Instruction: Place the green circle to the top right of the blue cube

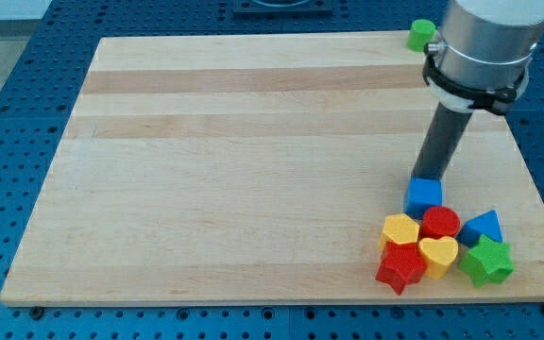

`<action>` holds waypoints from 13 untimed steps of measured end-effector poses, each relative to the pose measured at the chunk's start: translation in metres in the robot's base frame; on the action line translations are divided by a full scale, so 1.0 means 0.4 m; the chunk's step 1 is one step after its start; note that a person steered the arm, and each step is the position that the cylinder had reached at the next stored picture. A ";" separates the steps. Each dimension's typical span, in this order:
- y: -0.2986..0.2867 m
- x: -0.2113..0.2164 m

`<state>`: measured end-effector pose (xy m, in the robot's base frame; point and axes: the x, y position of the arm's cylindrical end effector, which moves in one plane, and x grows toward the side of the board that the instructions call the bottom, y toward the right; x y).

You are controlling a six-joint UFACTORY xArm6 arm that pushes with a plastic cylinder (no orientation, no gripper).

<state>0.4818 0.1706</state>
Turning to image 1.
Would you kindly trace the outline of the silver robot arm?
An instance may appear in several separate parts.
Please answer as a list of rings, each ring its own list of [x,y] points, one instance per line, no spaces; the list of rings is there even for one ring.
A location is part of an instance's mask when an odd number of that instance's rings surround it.
[[[525,92],[544,0],[450,0],[424,47],[423,78],[450,111],[506,114]]]

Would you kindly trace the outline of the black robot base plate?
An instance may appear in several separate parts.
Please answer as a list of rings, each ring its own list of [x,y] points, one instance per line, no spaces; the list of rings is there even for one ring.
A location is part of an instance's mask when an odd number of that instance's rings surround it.
[[[332,14],[332,0],[233,0],[235,15]]]

